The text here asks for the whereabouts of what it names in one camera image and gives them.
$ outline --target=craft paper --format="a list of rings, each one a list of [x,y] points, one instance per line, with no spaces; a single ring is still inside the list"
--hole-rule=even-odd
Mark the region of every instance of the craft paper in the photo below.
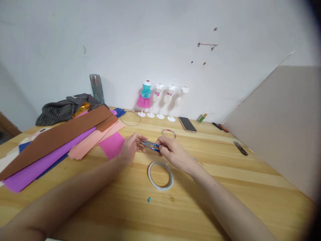
[[[106,138],[110,137],[111,135],[115,134],[117,131],[125,127],[123,122],[118,121],[108,132],[105,134],[98,143],[101,143]]]
[[[112,124],[116,123],[117,121],[118,121],[117,117],[112,114],[111,117],[109,117],[108,119],[106,119],[103,122],[101,122],[98,125],[96,125],[96,129],[99,130],[100,132],[104,132],[109,127],[111,127]]]
[[[121,117],[122,115],[124,115],[126,113],[126,111],[124,109],[116,108],[114,110],[117,111],[117,115],[116,115],[117,118]]]
[[[36,137],[37,137],[40,133],[45,132],[45,131],[47,131],[47,130],[49,130],[49,129],[51,129],[51,128],[52,128],[52,127],[43,127],[43,128],[41,128],[41,129],[40,129],[39,131],[37,131],[35,134],[33,134],[33,135],[31,135],[31,136],[26,137],[25,139],[23,139],[23,140],[19,143],[19,145],[33,141],[34,139],[36,139]],[[9,151],[9,152],[7,153],[7,156],[9,156],[10,154],[12,154],[12,153],[14,153],[14,152],[19,152],[19,146],[16,146],[16,147],[13,148],[11,151]]]
[[[84,140],[82,140],[78,145],[74,146],[68,153],[68,156],[71,159],[76,159],[76,160],[82,159],[96,144],[98,144],[98,142],[110,131],[110,129],[112,129],[112,127],[116,125],[116,123],[114,123],[111,127],[109,127],[104,132],[95,130],[93,133],[87,136]]]
[[[31,142],[24,143],[19,145],[19,150],[22,152]],[[63,159],[65,159],[68,156],[68,154],[65,154],[62,158],[60,158],[58,161],[56,161],[51,167],[49,167],[47,170],[45,170],[40,176],[38,176],[36,179],[38,180],[43,175],[45,175],[47,172],[49,172],[51,169],[53,169],[56,165],[58,165]]]
[[[110,117],[116,118],[109,109],[100,106],[88,114],[41,133],[0,173],[0,180],[10,177]]]
[[[0,172],[3,171],[18,155],[19,151],[0,159]]]
[[[117,111],[115,110],[110,110],[114,115],[117,115]]]
[[[23,143],[19,145],[19,153],[21,153],[31,142]]]
[[[53,165],[59,158],[65,155],[70,149],[85,139],[90,133],[92,133],[96,128],[93,127],[70,142],[64,144],[60,148],[54,150],[50,154],[44,156],[40,160],[34,162],[33,164],[27,166],[11,177],[5,179],[3,182],[6,187],[13,192],[20,192],[26,186],[28,186],[32,181],[34,181],[39,175],[41,175],[45,170],[47,170],[51,165]]]
[[[108,159],[111,160],[118,156],[124,141],[125,139],[119,134],[119,132],[116,132],[112,136],[103,140],[99,145],[103,149]]]
[[[141,91],[140,96],[138,97],[137,106],[140,108],[149,108],[150,107],[150,90],[151,85],[143,84],[143,90]]]
[[[45,170],[39,177],[37,177],[36,179],[38,180],[39,178],[41,178],[43,175],[45,175],[47,172],[49,172],[51,169],[53,169],[56,165],[58,165],[59,163],[61,163],[62,160],[66,159],[68,156],[68,154],[66,153],[65,155],[63,155],[58,161],[56,161],[54,164],[51,165],[51,167],[49,167],[47,170]]]

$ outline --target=smartphone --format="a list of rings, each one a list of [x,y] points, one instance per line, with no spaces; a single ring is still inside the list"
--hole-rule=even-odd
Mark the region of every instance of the smartphone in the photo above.
[[[193,124],[191,123],[191,121],[188,118],[178,117],[178,119],[180,120],[184,130],[189,131],[189,132],[197,132],[197,130],[195,129],[195,127],[193,126]]]

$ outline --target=purple foam sheet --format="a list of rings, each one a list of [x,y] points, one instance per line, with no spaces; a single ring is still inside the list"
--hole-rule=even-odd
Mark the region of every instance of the purple foam sheet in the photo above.
[[[69,152],[73,146],[80,143],[83,139],[89,136],[96,130],[96,127],[91,128],[70,142],[64,144],[38,161],[32,163],[21,171],[13,174],[12,176],[5,179],[3,182],[6,187],[12,192],[20,192],[30,183],[32,183],[40,174],[47,170],[51,165],[53,165],[57,160],[59,160],[63,155]]]

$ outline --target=striped cloth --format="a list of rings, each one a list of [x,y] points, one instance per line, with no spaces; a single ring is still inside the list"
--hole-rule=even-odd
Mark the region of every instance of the striped cloth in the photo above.
[[[89,111],[104,105],[89,94],[79,94],[68,96],[65,100],[45,104],[42,108],[42,114],[36,120],[36,126],[52,126],[59,122],[71,120],[73,115],[83,105],[84,102],[91,104]]]

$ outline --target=wire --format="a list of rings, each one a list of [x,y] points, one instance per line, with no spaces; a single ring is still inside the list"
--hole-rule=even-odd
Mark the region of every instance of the wire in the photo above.
[[[128,113],[128,112],[132,112],[132,113],[134,113],[135,115],[139,116],[137,113],[135,113],[135,112],[133,112],[133,111],[126,111],[126,113]],[[138,125],[141,123],[141,116],[139,116],[140,121],[139,121],[139,123],[138,123],[137,125],[129,125],[129,124],[126,124],[126,123],[123,121],[122,117],[123,117],[123,115],[120,117],[120,120],[121,120],[125,125],[127,125],[127,126],[138,126]]]

